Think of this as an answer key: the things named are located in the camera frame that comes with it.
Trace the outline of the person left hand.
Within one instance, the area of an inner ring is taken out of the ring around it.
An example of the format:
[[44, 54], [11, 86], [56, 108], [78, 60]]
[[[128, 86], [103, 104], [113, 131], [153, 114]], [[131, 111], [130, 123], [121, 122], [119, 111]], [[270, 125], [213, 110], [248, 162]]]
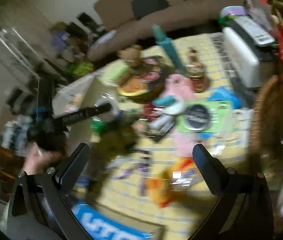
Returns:
[[36, 143], [32, 143], [28, 156], [21, 169], [27, 175], [43, 173], [46, 167], [57, 163], [63, 158], [63, 154], [61, 152], [40, 153], [38, 149], [38, 145]]

